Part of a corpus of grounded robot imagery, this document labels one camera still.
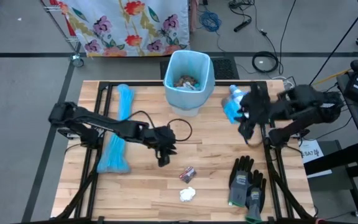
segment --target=black floor mat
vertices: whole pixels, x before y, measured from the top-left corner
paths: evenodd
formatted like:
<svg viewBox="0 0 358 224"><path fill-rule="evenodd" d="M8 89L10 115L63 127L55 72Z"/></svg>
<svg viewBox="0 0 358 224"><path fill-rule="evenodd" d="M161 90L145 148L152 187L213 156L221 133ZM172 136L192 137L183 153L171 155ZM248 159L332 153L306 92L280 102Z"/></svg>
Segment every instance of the black floor mat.
<svg viewBox="0 0 358 224"><path fill-rule="evenodd" d="M211 58L214 65L215 80L238 80L236 62L233 57ZM163 80L167 71L169 60L160 62L160 75Z"/></svg>

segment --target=work glove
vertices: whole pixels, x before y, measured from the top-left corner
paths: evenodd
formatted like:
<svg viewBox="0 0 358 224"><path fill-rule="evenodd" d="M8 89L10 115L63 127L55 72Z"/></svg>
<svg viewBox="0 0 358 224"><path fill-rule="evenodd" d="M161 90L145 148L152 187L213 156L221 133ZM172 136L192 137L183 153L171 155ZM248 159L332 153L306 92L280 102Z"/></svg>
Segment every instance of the work glove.
<svg viewBox="0 0 358 224"><path fill-rule="evenodd" d="M246 221L250 224L256 224L262 222L260 213L265 204L266 178L259 170L255 170L253 174L248 176L248 180L249 186L246 200L248 214Z"/></svg>
<svg viewBox="0 0 358 224"><path fill-rule="evenodd" d="M229 203L238 207L245 207L247 200L247 190L249 186L248 176L252 175L251 168L254 160L249 156L241 156L234 162L233 170L229 178Z"/></svg>

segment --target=flower print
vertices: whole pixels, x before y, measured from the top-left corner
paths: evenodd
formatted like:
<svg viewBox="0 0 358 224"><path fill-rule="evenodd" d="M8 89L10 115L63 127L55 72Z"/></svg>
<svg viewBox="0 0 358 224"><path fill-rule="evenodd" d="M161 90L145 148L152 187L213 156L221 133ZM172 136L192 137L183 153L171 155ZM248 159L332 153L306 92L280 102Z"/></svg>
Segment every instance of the flower print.
<svg viewBox="0 0 358 224"><path fill-rule="evenodd" d="M180 50L180 46L179 45L169 45L165 48L165 51L164 51L164 55L170 55L172 53L174 53L175 51L177 50Z"/></svg>
<svg viewBox="0 0 358 224"><path fill-rule="evenodd" d="M156 40L147 46L149 52L159 52L161 50L162 43L161 40Z"/></svg>
<svg viewBox="0 0 358 224"><path fill-rule="evenodd" d="M87 52L98 52L100 49L100 45L96 40L92 40L91 42L85 44L85 50Z"/></svg>
<svg viewBox="0 0 358 224"><path fill-rule="evenodd" d="M138 35L129 35L127 36L127 39L125 39L125 42L131 46L139 46L140 43L142 43L142 38Z"/></svg>
<svg viewBox="0 0 358 224"><path fill-rule="evenodd" d="M144 10L144 3L141 1L129 2L124 9L129 15L138 15Z"/></svg>
<svg viewBox="0 0 358 224"><path fill-rule="evenodd" d="M103 56L107 57L125 57L127 52L125 50L120 50L118 47L109 47L105 48Z"/></svg>
<svg viewBox="0 0 358 224"><path fill-rule="evenodd" d="M60 9L62 10L62 13L67 14L68 13L68 6L62 2L58 2L58 5L60 6Z"/></svg>
<svg viewBox="0 0 358 224"><path fill-rule="evenodd" d="M174 15L168 17L168 19L166 19L164 21L162 26L165 30L169 30L169 28L171 28L171 27L174 28L175 30L177 30L179 27L178 15L174 14Z"/></svg>
<svg viewBox="0 0 358 224"><path fill-rule="evenodd" d="M100 35L102 32L110 32L112 27L110 21L107 20L107 16L102 16L98 21L93 24L93 30Z"/></svg>

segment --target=orange flower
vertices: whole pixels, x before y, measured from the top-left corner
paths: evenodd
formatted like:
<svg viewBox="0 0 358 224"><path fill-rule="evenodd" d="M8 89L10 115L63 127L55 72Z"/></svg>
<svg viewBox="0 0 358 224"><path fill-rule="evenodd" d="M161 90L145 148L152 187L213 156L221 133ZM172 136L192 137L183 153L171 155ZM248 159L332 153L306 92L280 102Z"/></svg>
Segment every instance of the orange flower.
<svg viewBox="0 0 358 224"><path fill-rule="evenodd" d="M164 55L170 55L172 53L174 53L175 51L177 50L180 50L180 46L179 45L169 45L165 48L165 51L164 51Z"/></svg>
<svg viewBox="0 0 358 224"><path fill-rule="evenodd" d="M118 47L109 47L105 48L103 56L107 57L125 57L127 52L125 50L120 50Z"/></svg>
<svg viewBox="0 0 358 224"><path fill-rule="evenodd" d="M62 12L63 12L64 14L67 14L67 12L68 12L68 6L67 6L66 4L62 3L62 2L58 2L58 4L59 4L60 9L62 10Z"/></svg>
<svg viewBox="0 0 358 224"><path fill-rule="evenodd" d="M138 35L129 35L127 39L125 39L125 42L131 46L139 46L140 43L142 43L142 38Z"/></svg>
<svg viewBox="0 0 358 224"><path fill-rule="evenodd" d="M124 9L129 15L138 15L144 10L144 3L140 1L129 2Z"/></svg>

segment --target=plastic bottle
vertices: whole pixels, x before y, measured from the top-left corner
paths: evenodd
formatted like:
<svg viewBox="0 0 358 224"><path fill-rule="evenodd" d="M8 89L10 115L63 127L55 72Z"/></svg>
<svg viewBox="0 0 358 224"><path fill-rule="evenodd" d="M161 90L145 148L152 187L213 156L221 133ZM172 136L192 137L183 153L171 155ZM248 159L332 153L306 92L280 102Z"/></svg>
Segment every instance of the plastic bottle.
<svg viewBox="0 0 358 224"><path fill-rule="evenodd" d="M230 89L230 92L231 92L233 101L234 101L236 104L240 105L240 101L241 101L242 97L243 97L245 94L247 94L247 93L244 93L243 91L241 91L240 89L238 89L238 88L236 87L236 85L231 85L231 86L229 87L229 89Z"/></svg>

